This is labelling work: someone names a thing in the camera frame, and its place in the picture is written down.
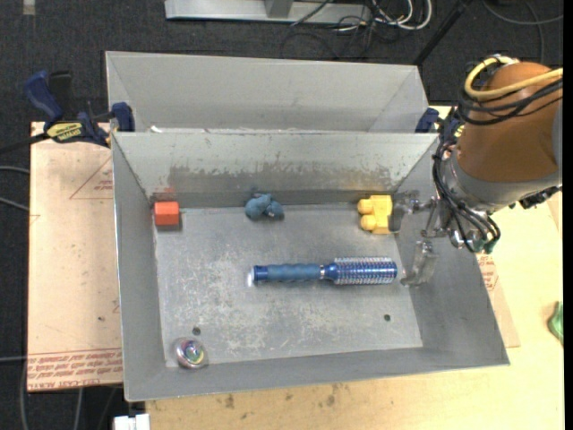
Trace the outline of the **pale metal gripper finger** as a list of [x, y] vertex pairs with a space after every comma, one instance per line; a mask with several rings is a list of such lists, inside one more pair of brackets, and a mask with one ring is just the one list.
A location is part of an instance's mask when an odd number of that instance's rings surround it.
[[400, 283], [405, 287], [418, 287], [428, 283], [435, 272], [439, 255], [431, 239], [420, 239], [399, 246], [404, 276]]
[[432, 197], [422, 196], [418, 190], [407, 190], [393, 195], [393, 215], [403, 216], [432, 207]]

